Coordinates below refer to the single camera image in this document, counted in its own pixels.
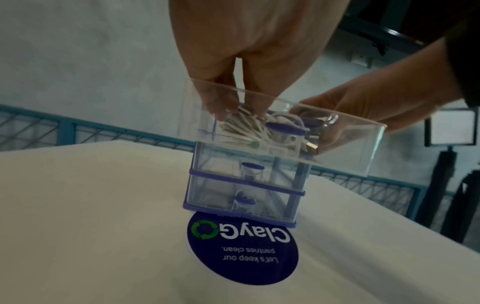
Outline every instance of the black stand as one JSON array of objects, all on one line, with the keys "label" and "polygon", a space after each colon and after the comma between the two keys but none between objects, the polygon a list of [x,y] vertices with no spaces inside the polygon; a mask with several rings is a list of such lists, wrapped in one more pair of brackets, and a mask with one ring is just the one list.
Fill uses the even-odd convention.
[{"label": "black stand", "polygon": [[474,170],[464,178],[456,190],[440,233],[462,243],[470,227],[480,201],[480,170]]},{"label": "black stand", "polygon": [[447,190],[447,185],[454,175],[456,159],[457,153],[453,151],[452,147],[448,147],[448,151],[440,152],[431,176],[430,185],[415,217],[415,222],[420,225],[427,228],[430,228],[432,225],[435,214]]}]

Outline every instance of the plastic drawer organizer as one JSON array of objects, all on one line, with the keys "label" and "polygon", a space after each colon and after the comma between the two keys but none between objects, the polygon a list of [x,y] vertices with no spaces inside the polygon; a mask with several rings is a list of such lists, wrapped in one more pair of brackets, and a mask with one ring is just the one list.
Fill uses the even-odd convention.
[{"label": "plastic drawer organizer", "polygon": [[366,175],[384,129],[331,110],[191,80],[178,133],[196,141],[183,206],[295,227],[311,166]]}]

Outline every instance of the wall outlet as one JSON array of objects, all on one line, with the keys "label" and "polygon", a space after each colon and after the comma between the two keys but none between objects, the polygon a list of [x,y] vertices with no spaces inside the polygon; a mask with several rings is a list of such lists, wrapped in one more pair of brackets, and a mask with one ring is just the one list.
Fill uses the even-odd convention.
[{"label": "wall outlet", "polygon": [[363,54],[352,52],[350,62],[358,64],[360,66],[364,66],[366,68],[370,68],[372,66],[372,58],[365,56]]}]

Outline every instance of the blue metal railing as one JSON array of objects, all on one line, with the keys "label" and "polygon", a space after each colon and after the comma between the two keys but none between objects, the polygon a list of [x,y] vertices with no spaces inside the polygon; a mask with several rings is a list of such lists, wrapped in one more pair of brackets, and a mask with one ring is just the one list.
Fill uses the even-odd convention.
[{"label": "blue metal railing", "polygon": [[[0,151],[117,139],[191,152],[195,146],[194,142],[173,137],[0,105]],[[320,167],[312,167],[311,174],[327,178],[410,219],[415,219],[427,190],[424,186]],[[448,205],[446,202],[442,210],[446,211]],[[442,216],[445,212],[438,215],[439,220]]]}]

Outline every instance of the round sticker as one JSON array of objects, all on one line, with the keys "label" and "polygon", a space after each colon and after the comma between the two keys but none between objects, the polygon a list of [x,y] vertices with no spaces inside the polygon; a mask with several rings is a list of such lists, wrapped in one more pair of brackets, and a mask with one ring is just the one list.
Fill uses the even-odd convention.
[{"label": "round sticker", "polygon": [[188,242],[208,268],[235,282],[268,285],[290,276],[299,250],[280,226],[197,212],[187,228]]}]

